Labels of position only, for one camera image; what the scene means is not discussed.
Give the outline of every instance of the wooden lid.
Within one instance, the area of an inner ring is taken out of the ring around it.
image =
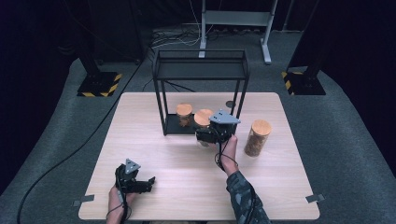
[[[209,117],[213,115],[210,109],[200,109],[194,114],[195,122],[200,126],[207,126],[210,124]]]
[[[251,130],[259,136],[265,136],[272,131],[271,124],[263,119],[256,119],[251,125]]]
[[[189,104],[179,104],[176,109],[176,113],[179,116],[187,116],[192,112],[192,106]]]

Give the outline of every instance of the light wood table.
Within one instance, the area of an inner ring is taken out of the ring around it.
[[[169,111],[189,103],[193,113],[202,108],[230,111],[225,103],[231,92],[166,93]],[[277,94],[247,92],[236,136],[239,169],[261,197],[272,220],[316,219],[316,203]],[[250,126],[265,119],[273,127],[262,153],[250,158],[244,153]],[[114,172],[125,159],[141,165],[137,180],[156,176],[152,192],[132,204],[132,220],[234,220],[226,174],[215,164],[213,148],[199,148],[195,135],[163,135],[155,93],[127,92],[118,104],[86,195],[79,210],[82,219],[105,219],[108,192]]]

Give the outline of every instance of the white metal stand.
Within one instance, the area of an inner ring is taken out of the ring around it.
[[[274,0],[270,12],[214,11],[206,10],[206,0],[202,0],[202,38],[200,49],[206,48],[207,24],[266,26],[264,38],[260,42],[264,62],[271,64],[271,56],[267,43],[274,21],[276,4],[277,0]],[[204,58],[205,52],[200,51],[199,57]]]

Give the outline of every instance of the person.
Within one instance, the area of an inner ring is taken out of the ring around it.
[[[239,171],[238,165],[235,161],[237,143],[237,137],[232,135],[225,144],[220,156],[221,165],[228,176],[226,180],[227,190],[230,193],[231,204],[236,221],[238,224],[271,223],[262,207],[262,200]],[[135,196],[136,193],[127,194],[127,203],[131,204]],[[109,192],[108,211],[106,219],[107,223],[120,223],[124,210],[120,204],[116,186],[113,186]]]

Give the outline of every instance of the dark sleeve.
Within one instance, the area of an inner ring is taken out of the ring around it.
[[[245,224],[251,211],[251,205],[253,202],[251,192],[254,192],[254,189],[241,172],[237,171],[228,177],[227,190],[230,192],[231,204],[233,206],[236,221],[238,224]],[[250,215],[251,218],[249,223],[271,223],[262,208],[262,200],[255,192],[254,195],[254,210]]]

